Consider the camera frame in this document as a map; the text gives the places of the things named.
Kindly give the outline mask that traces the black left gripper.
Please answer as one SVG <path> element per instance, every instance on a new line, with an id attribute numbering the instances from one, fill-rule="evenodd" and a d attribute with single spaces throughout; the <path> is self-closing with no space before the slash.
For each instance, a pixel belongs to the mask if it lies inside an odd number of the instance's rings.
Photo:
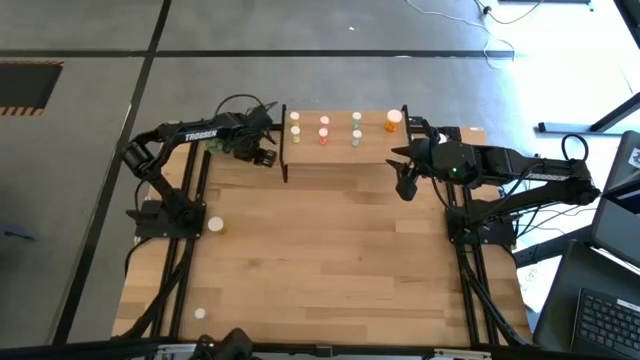
<path id="1" fill-rule="evenodd" d="M 248 109 L 245 113 L 234 113 L 240 125 L 239 130 L 232 134 L 230 142 L 233 145 L 233 156 L 243 161 L 253 161 L 254 153 L 261 147 L 261 141 L 266 139 L 271 144 L 276 142 L 271 136 L 271 126 L 274 121 L 269 110 L 276 105 L 270 102 Z"/>

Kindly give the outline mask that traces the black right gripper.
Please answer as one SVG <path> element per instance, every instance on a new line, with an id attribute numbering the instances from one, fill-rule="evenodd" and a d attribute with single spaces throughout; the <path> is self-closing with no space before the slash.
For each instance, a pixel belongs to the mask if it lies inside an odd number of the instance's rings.
<path id="1" fill-rule="evenodd" d="M 451 180 L 453 172 L 449 168 L 437 168 L 435 165 L 435 149 L 439 144 L 439 133 L 426 119 L 421 119 L 420 124 L 425 134 L 424 138 L 412 139 L 409 145 L 394 147 L 394 154 L 410 158 L 410 163 L 402 163 L 396 160 L 386 159 L 397 174 L 408 174 L 411 180 L 419 176 Z"/>

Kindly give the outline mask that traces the wooden shelf black metal legs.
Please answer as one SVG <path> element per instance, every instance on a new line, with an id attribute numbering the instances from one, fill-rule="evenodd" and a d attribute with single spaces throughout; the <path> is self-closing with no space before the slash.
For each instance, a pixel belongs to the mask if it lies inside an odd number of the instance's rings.
<path id="1" fill-rule="evenodd" d="M 289 169 L 292 166 L 319 165 L 378 165 L 385 164 L 386 159 L 398 161 L 400 157 L 391 149 L 406 146 L 411 140 L 408 127 L 408 108 L 397 109 L 403 113 L 403 121 L 394 133 L 384 129 L 386 114 L 389 110 L 341 110 L 314 111 L 289 109 L 283 106 L 280 120 L 279 163 L 282 178 L 289 180 Z M 289 114 L 294 111 L 300 114 L 300 142 L 293 143 L 290 129 L 292 127 Z M 359 130 L 362 139 L 359 147 L 352 146 L 352 113 L 360 112 L 362 120 Z M 323 126 L 321 116 L 328 116 L 330 124 Z M 318 130 L 326 127 L 329 131 L 328 143 L 319 143 Z"/>

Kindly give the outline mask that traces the green succulent in patterned pot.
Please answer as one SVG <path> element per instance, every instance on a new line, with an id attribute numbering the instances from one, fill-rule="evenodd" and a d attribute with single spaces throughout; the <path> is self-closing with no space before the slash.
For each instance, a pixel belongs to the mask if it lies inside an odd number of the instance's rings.
<path id="1" fill-rule="evenodd" d="M 224 153 L 224 154 L 232 154 L 233 153 L 233 145 L 230 141 L 219 138 L 211 138 L 203 141 L 203 145 L 205 149 L 214 154 L 214 153 Z"/>

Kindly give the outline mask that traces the black metal desk leg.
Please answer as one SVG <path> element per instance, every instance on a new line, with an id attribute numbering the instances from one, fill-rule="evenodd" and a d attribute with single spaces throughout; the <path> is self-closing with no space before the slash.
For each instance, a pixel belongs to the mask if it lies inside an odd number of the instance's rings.
<path id="1" fill-rule="evenodd" d="M 592 236 L 592 226 L 584 226 L 551 240 L 531 245 L 514 253 L 515 265 L 522 268 L 563 255 L 572 241 L 588 243 Z"/>
<path id="2" fill-rule="evenodd" d="M 636 111 L 640 110 L 640 92 L 631 96 L 628 100 L 621 103 L 611 112 L 603 116 L 600 120 L 592 124 L 571 124 L 571 123 L 555 123 L 540 122 L 537 125 L 539 133 L 553 134 L 578 134 L 578 135 L 604 135 L 604 136 L 620 136 L 626 131 L 639 131 L 638 126 L 627 126 L 615 130 L 614 127 L 629 117 Z"/>

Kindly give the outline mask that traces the white printed paper sheet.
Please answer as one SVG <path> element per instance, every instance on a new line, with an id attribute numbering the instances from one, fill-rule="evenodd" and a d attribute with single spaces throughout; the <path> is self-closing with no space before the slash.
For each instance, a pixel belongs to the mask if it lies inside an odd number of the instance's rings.
<path id="1" fill-rule="evenodd" d="M 542 261 L 519 268 L 517 276 L 525 305 L 534 312 L 540 312 L 555 276 L 554 267 L 548 261 Z"/>

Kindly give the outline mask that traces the grey laptop with sticker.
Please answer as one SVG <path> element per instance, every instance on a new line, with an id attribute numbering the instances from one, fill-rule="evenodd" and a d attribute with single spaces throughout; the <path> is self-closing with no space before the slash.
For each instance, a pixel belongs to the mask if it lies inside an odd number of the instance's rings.
<path id="1" fill-rule="evenodd" d="M 640 133 L 629 130 L 621 137 L 605 190 L 631 175 L 640 175 Z M 592 222 L 591 244 L 640 270 L 640 214 L 601 197 Z"/>

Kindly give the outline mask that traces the black laptop with keyboard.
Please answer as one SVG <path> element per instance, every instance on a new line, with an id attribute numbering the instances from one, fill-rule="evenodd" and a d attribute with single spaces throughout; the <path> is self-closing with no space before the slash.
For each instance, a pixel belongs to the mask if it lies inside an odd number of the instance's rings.
<path id="1" fill-rule="evenodd" d="M 534 330 L 546 350 L 640 360 L 640 274 L 573 243 Z"/>

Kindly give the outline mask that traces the silver metal bracket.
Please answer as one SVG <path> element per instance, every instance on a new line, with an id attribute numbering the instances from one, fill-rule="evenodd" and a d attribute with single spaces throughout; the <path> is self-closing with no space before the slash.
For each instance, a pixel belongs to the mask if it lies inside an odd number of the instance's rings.
<path id="1" fill-rule="evenodd" d="M 161 344 L 158 346 L 155 356 L 167 357 L 173 355 L 188 355 L 191 356 L 196 349 L 196 344 L 193 343 L 175 343 L 175 344 Z"/>
<path id="2" fill-rule="evenodd" d="M 435 348 L 434 357 L 447 360 L 492 360 L 490 352 L 453 348 Z"/>

